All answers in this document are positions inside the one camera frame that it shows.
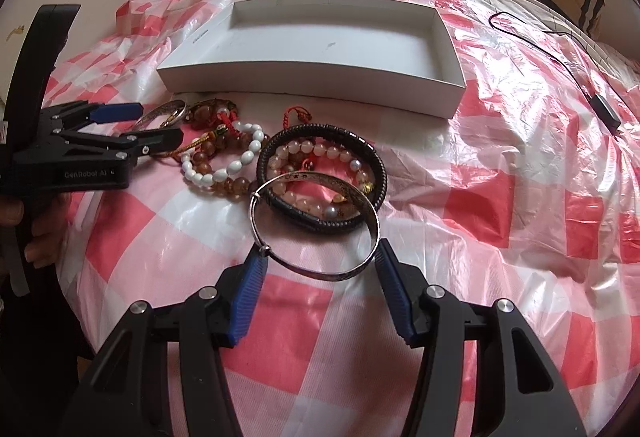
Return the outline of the person left hand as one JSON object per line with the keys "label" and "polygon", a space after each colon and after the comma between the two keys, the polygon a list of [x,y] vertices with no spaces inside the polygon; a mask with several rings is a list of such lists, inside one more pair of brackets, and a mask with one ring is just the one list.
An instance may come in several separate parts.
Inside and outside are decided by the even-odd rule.
{"label": "person left hand", "polygon": [[[58,261],[67,229],[70,195],[59,194],[49,201],[40,215],[32,221],[30,240],[25,247],[25,258],[36,268]],[[16,199],[1,198],[1,226],[15,227],[24,216],[24,204]]]}

